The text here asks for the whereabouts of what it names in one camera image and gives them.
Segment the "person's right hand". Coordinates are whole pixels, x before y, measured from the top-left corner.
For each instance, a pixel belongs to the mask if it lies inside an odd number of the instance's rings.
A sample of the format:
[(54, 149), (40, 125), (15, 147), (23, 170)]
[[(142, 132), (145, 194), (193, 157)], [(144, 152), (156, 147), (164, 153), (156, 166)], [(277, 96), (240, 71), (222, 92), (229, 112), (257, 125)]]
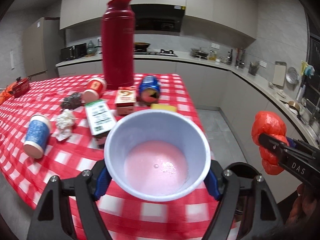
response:
[(297, 187), (298, 197), (293, 203), (286, 225), (307, 221), (314, 213), (318, 200), (313, 190), (305, 184)]

